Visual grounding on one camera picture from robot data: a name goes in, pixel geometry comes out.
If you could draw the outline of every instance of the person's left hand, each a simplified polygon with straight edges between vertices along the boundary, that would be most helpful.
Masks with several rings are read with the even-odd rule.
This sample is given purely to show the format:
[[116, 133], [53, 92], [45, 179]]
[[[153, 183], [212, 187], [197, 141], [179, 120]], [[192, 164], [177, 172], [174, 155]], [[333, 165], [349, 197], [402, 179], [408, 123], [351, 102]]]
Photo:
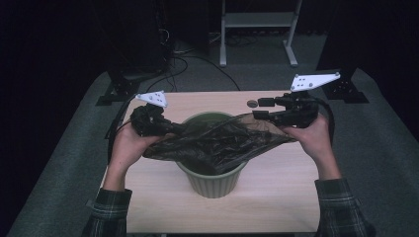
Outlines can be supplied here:
[[148, 146], [159, 139], [160, 136], [139, 136], [130, 122], [121, 127], [114, 141], [103, 189], [123, 191], [128, 168], [138, 161]]

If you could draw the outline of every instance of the shirt cuff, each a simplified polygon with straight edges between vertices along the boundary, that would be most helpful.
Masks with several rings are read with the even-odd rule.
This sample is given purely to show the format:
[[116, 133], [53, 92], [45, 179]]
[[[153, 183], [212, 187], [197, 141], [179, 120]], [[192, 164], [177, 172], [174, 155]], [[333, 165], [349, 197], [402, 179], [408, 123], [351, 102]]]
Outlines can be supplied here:
[[346, 179], [315, 181], [320, 208], [356, 208], [358, 200], [352, 195]]
[[131, 195], [131, 190], [117, 192], [100, 189], [92, 215], [106, 220], [126, 218]]

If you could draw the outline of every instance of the person's right hand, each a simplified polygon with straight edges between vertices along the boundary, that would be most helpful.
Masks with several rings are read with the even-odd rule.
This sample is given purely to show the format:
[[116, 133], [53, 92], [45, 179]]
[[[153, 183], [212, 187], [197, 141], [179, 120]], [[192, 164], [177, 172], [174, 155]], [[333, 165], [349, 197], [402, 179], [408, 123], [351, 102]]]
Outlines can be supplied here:
[[280, 129], [299, 141], [317, 166], [320, 180], [342, 178], [330, 143], [328, 120], [321, 114], [307, 128], [282, 126]]

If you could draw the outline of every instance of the finger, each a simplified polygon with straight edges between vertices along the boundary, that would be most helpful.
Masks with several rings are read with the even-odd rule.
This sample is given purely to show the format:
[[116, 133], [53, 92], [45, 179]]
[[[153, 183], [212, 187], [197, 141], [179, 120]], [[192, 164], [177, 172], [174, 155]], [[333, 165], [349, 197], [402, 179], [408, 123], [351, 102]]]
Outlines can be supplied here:
[[290, 135], [291, 137], [298, 139], [301, 136], [302, 130], [301, 128], [296, 128], [293, 126], [281, 126], [280, 130], [284, 133]]

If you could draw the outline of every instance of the plaid shirt sleeve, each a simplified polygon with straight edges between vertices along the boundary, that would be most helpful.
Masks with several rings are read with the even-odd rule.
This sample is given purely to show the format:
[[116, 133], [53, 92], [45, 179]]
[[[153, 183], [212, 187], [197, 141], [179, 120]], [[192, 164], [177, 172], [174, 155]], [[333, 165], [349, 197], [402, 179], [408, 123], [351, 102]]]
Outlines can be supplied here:
[[351, 193], [346, 179], [315, 181], [320, 204], [320, 223], [316, 236], [376, 236]]
[[100, 189], [82, 236], [126, 236], [126, 215], [131, 190], [124, 192]]

